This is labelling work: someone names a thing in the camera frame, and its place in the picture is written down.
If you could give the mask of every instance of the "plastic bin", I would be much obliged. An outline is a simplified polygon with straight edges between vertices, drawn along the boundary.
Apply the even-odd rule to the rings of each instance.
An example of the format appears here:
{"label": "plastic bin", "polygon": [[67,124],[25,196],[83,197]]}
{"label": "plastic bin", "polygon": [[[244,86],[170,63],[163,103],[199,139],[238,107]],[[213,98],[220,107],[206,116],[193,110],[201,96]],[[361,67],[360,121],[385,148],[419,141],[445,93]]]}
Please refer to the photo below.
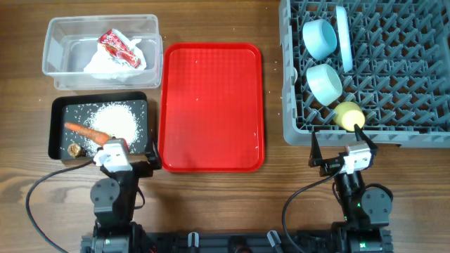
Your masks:
{"label": "plastic bin", "polygon": [[[115,28],[131,39],[142,39],[137,47],[147,62],[144,70],[133,70],[125,80],[97,79],[107,73],[84,73],[97,51],[97,40]],[[42,72],[55,79],[60,90],[144,89],[161,84],[162,40],[155,15],[103,15],[54,18],[50,21],[42,56]]]}

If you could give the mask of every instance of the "toy carrot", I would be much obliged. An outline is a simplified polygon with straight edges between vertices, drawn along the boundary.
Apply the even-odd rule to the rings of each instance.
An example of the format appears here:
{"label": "toy carrot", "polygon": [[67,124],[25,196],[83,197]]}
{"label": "toy carrot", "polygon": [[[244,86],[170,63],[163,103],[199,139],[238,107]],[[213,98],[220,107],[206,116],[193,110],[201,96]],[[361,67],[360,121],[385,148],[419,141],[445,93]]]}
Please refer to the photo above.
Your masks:
{"label": "toy carrot", "polygon": [[66,122],[66,123],[64,123],[64,127],[66,129],[72,130],[78,134],[81,134],[88,139],[91,139],[94,143],[97,143],[98,145],[100,145],[102,147],[111,138],[109,135],[107,135],[103,132],[90,129],[90,128],[80,125],[80,124]]}

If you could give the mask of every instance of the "wooden table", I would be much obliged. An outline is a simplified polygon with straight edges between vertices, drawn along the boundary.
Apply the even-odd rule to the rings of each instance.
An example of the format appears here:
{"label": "wooden table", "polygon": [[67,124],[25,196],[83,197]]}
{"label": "wooden table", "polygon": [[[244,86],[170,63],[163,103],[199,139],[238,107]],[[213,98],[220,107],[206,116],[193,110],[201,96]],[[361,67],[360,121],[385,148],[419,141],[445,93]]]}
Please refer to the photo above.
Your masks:
{"label": "wooden table", "polygon": [[[0,6],[0,252],[54,252],[28,220],[25,195],[38,178],[64,166],[47,155],[53,100],[94,93],[58,91],[53,79],[42,74],[44,37],[50,19],[56,16],[152,13],[160,21],[165,48],[179,41],[245,41],[262,52],[264,165],[251,174],[192,175],[161,170],[153,178],[141,180],[147,204],[134,218],[148,232],[281,231],[286,199],[319,180],[318,169],[307,166],[309,147],[290,146],[283,139],[278,1],[6,2],[15,4]],[[160,89],[144,92],[159,103]],[[323,156],[341,150],[324,148]],[[394,192],[389,229],[395,252],[449,251],[449,164],[448,150],[384,145],[375,166],[364,172],[365,182],[381,183]],[[56,176],[34,192],[32,211],[37,223],[64,249],[77,252],[80,237],[92,232],[89,191],[103,177],[97,168],[87,167]],[[331,183],[301,194],[291,204],[287,219],[291,229],[325,229],[342,221]]]}

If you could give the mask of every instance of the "dish rack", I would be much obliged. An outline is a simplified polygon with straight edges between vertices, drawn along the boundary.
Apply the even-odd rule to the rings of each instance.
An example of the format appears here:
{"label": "dish rack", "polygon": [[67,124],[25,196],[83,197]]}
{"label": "dish rack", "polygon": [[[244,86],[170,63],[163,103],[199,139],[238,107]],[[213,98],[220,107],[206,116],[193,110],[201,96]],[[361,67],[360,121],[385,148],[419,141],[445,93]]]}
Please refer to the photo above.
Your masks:
{"label": "dish rack", "polygon": [[[302,40],[306,22],[324,19],[337,31],[336,6],[347,10],[353,68],[344,73],[340,47],[314,60]],[[363,130],[376,143],[450,148],[449,3],[442,0],[291,1],[279,6],[283,48],[283,135],[291,145],[342,146],[355,141],[332,121],[341,102],[366,116]],[[328,107],[308,87],[306,70],[323,63],[339,74],[343,92]]]}

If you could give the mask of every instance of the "black cable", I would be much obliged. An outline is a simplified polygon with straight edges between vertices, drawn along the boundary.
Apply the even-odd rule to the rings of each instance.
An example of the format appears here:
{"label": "black cable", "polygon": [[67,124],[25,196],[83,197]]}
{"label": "black cable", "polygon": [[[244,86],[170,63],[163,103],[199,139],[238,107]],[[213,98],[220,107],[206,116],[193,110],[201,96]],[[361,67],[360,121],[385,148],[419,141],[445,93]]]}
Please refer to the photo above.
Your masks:
{"label": "black cable", "polygon": [[303,188],[301,188],[300,190],[298,190],[297,192],[295,192],[294,194],[292,194],[288,200],[286,201],[286,203],[284,204],[283,207],[283,213],[281,214],[281,223],[283,224],[283,230],[284,233],[286,234],[286,237],[289,239],[289,242],[294,246],[295,249],[297,249],[299,252],[304,253],[304,251],[297,245],[297,243],[294,242],[294,240],[290,237],[289,232],[288,232],[288,227],[286,226],[286,210],[289,207],[289,204],[292,202],[292,200],[294,200],[295,197],[297,197],[297,195],[299,195],[300,193],[303,193],[304,191],[313,188],[314,186],[318,186],[322,183],[325,183],[333,178],[335,178],[341,171],[342,167],[340,167],[340,169],[338,171],[336,171],[333,175],[329,176],[326,179],[322,179],[320,181],[317,181],[316,183],[312,183],[308,186],[305,186]]}
{"label": "black cable", "polygon": [[337,202],[339,203],[339,205],[342,206],[340,198],[339,198],[338,194],[336,193],[335,185],[336,185],[336,182],[333,182],[333,185],[331,186],[331,188],[333,189],[333,195],[335,196],[335,198],[336,198]]}
{"label": "black cable", "polygon": [[146,199],[143,197],[142,190],[139,188],[139,186],[138,186],[138,193],[142,197],[142,205],[134,207],[135,210],[142,208],[146,204]]}
{"label": "black cable", "polygon": [[34,226],[34,228],[36,229],[36,231],[45,239],[45,241],[47,241],[51,246],[53,246],[55,249],[57,249],[59,252],[64,252],[66,253],[67,251],[65,251],[63,248],[57,246],[56,243],[54,243],[52,240],[50,240],[50,238],[48,238],[45,233],[40,229],[40,227],[37,225],[36,221],[33,218],[33,215],[31,214],[31,209],[30,209],[30,197],[31,194],[33,193],[33,190],[43,181],[51,178],[52,176],[64,173],[64,172],[68,172],[68,171],[72,171],[72,170],[76,170],[76,169],[80,169],[82,167],[85,167],[89,164],[91,164],[93,161],[89,161],[87,163],[72,167],[72,168],[67,168],[67,169],[61,169],[55,172],[52,172],[50,174],[48,174],[47,176],[44,176],[43,178],[39,179],[38,181],[36,181],[34,183],[34,185],[28,190],[28,194],[27,194],[27,198],[25,201],[25,208],[27,209],[27,214],[28,214],[28,218],[30,218],[31,224]]}

